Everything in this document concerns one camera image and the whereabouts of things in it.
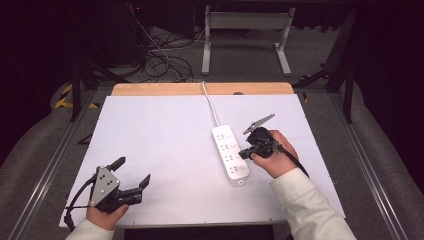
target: white sleeve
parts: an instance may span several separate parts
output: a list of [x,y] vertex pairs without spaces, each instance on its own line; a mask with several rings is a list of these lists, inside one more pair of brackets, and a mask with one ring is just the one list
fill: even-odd
[[343,217],[299,168],[270,185],[287,215],[294,239],[356,239]]
[[84,218],[66,240],[112,240],[114,232],[98,227]]

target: human hand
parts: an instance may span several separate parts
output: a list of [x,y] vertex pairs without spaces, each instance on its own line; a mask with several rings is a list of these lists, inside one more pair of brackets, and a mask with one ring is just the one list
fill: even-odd
[[98,227],[101,227],[105,230],[113,231],[115,229],[116,222],[118,222],[118,220],[121,219],[122,216],[124,216],[128,208],[129,206],[125,204],[109,214],[107,212],[101,212],[96,207],[88,207],[86,218],[88,221],[92,222]]
[[[271,136],[278,141],[281,146],[290,152],[295,158],[298,159],[297,153],[293,146],[287,141],[287,139],[277,130],[270,130]],[[286,154],[275,151],[269,158],[262,158],[261,156],[253,153],[251,158],[253,162],[262,167],[271,177],[278,178],[286,172],[296,168],[296,164],[293,163]]]

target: power strip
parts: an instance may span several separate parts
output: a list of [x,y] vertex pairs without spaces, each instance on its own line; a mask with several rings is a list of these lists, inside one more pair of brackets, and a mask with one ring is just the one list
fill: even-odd
[[233,184],[243,185],[249,177],[250,170],[247,163],[239,155],[240,148],[228,125],[212,129],[213,138],[224,164],[228,180]]

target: white board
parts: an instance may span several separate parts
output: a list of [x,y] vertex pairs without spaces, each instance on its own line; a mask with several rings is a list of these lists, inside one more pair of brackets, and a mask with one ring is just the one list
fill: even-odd
[[[344,216],[297,95],[210,98],[220,124],[232,128],[240,149],[250,146],[243,131],[252,122],[274,113],[275,117],[263,127],[277,129],[286,136],[311,179]],[[227,181],[212,138],[215,125],[205,96],[107,97],[68,204],[97,166],[125,156],[126,163],[114,172],[121,181],[121,190],[137,187],[148,174],[151,181],[143,192],[143,202],[130,206],[117,227],[284,221],[286,217],[269,187],[273,179],[262,168],[247,160],[251,173],[246,183],[234,186]],[[86,205],[88,199],[89,188],[75,205]],[[76,224],[85,211],[73,210]],[[59,225],[66,227],[63,216]]]

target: white metal stand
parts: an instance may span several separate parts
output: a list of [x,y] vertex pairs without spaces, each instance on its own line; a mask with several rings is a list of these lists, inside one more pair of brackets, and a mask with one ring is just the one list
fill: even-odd
[[210,41],[211,29],[284,29],[281,41],[275,43],[275,50],[277,51],[278,59],[280,59],[284,75],[290,76],[291,71],[284,54],[284,46],[293,21],[294,11],[295,8],[290,8],[288,13],[210,12],[210,6],[206,6],[202,74],[209,74],[212,48]]

